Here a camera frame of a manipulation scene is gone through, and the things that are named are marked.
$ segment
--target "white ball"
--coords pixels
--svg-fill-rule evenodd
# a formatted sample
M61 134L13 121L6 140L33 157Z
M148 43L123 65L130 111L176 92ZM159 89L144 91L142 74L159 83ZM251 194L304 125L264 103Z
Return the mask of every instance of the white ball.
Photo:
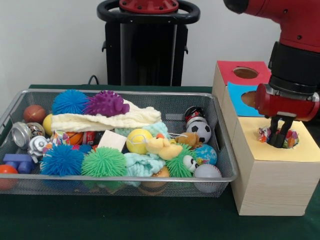
M211 128L204 121L197 120L188 126L186 129L187 133L197 133L199 136L199 141L206 144L211 138Z
M222 178L220 170L211 164L200 165L195 169L194 177L196 178ZM202 193L210 194L220 189L219 182L195 182L194 186Z

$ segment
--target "yellow toy duck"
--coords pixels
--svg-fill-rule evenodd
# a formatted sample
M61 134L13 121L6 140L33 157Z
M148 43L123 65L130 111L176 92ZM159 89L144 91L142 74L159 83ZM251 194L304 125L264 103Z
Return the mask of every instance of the yellow toy duck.
M146 149L149 153L158 154L160 158L167 161L178 156L183 150L182 146L171 144L167 138L162 136L149 139Z

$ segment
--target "metal basket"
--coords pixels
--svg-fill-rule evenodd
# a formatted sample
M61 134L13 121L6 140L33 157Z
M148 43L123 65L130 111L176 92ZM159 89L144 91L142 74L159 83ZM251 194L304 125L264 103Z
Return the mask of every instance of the metal basket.
M26 154L19 149L10 134L12 124L23 120L24 110L33 104L41 105L47 113L55 97L64 90L28 89L20 92L0 118L0 164L5 154ZM83 91L93 96L98 91ZM186 131L184 113L190 106L204 109L212 130L208 142L217 152L220 178L103 177L41 175L39 165L31 174L0 174L0 194L23 195L105 195L105 196L164 196L219 197L228 183L236 179L238 167L225 122L215 96L207 93L133 92L118 91L121 96L140 108L152 106L161 112L162 121L170 133ZM127 182L141 182L139 187Z

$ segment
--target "black cable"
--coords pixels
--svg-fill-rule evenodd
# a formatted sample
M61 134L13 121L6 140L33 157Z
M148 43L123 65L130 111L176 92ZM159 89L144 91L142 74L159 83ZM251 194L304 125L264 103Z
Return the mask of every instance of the black cable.
M92 75L90 77L89 82L88 82L89 85L91 84L92 79L95 79L96 84L99 85L99 80L96 75Z

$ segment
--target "soccer ball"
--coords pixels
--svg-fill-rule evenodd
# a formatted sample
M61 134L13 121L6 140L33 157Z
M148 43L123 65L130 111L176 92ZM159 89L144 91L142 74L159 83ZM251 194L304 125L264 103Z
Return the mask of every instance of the soccer ball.
M211 128L204 121L196 120L188 126L187 133L197 133L199 141L206 144L211 138Z

